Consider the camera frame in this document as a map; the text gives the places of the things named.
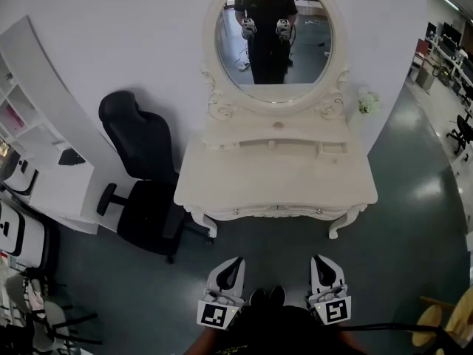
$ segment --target mirror frame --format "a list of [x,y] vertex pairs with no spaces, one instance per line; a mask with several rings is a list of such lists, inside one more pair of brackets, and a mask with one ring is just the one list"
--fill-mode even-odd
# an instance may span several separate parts
[[319,1],[327,12],[332,29],[332,52],[328,67],[325,67],[325,74],[310,91],[277,104],[247,95],[228,76],[220,60],[216,39],[220,12],[227,0],[212,1],[204,25],[205,66],[202,74],[205,82],[211,85],[208,112],[213,118],[227,120],[238,110],[238,106],[266,114],[297,112],[314,106],[326,119],[336,118],[343,112],[341,87],[350,71],[347,65],[347,33],[334,0]]

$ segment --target chair seat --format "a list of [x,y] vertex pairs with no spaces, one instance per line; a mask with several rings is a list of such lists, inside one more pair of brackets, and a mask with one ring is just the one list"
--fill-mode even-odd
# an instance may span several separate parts
[[[161,255],[174,255],[183,231],[184,208],[174,204],[176,186],[157,181],[136,182],[118,223],[124,240]],[[163,236],[163,232],[174,232]]]

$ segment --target ceiling light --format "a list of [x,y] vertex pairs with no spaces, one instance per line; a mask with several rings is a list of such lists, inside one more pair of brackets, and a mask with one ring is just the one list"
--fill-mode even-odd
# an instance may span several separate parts
[[455,4],[453,4],[450,0],[444,0],[444,1],[448,3],[453,9],[460,10],[460,8],[457,7]]

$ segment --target oval mirror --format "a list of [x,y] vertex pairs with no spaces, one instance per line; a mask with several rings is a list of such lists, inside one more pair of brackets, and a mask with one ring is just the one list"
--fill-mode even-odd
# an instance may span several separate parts
[[305,95],[330,62],[332,28],[319,0],[227,0],[217,51],[245,93],[280,103]]

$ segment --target carved table leg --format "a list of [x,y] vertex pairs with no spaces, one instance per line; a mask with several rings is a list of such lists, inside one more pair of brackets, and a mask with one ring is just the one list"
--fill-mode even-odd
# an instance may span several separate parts
[[208,218],[202,210],[196,206],[184,206],[184,209],[192,214],[192,219],[195,223],[208,229],[208,236],[210,238],[215,238],[217,236],[217,225],[214,221]]
[[368,205],[358,205],[352,207],[344,216],[340,217],[332,223],[330,229],[328,230],[328,237],[331,240],[336,240],[338,238],[337,230],[353,223],[358,214],[363,212]]

